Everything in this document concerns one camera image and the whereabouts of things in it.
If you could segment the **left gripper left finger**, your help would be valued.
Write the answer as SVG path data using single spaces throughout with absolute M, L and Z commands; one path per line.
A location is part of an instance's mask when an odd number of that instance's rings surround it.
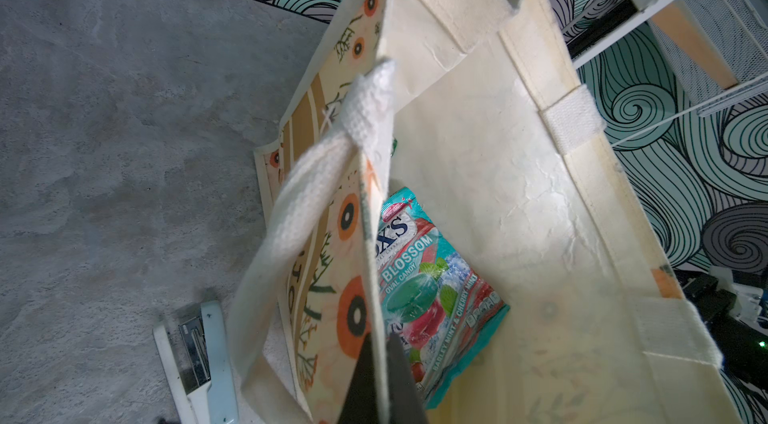
M 374 355 L 366 335 L 347 391 L 338 424 L 378 424 Z

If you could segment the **cream canvas grocery bag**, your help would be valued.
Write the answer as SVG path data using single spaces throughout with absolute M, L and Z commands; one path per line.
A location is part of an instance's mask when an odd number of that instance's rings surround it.
M 722 356 L 603 133 L 548 0 L 343 0 L 256 154 L 267 231 L 231 304 L 241 394 L 337 423 L 366 335 L 389 422 L 375 243 L 410 189 L 509 310 L 431 423 L 736 423 Z

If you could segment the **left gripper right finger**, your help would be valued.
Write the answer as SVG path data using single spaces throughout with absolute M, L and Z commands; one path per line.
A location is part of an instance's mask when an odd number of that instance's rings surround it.
M 427 424 L 422 400 L 417 393 L 411 367 L 401 339 L 391 334 L 386 343 L 391 424 Z

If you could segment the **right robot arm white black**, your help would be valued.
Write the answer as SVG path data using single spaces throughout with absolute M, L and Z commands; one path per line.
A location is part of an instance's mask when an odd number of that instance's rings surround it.
M 726 374 L 766 391 L 767 335 L 731 315 L 737 295 L 720 288 L 719 281 L 708 274 L 676 271 L 675 275 L 722 353 Z

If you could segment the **teal red snack bag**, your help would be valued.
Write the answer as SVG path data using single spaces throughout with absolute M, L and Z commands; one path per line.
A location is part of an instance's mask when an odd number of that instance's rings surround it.
M 382 206 L 375 255 L 386 330 L 400 338 L 417 392 L 434 409 L 487 346 L 509 307 L 408 188 Z

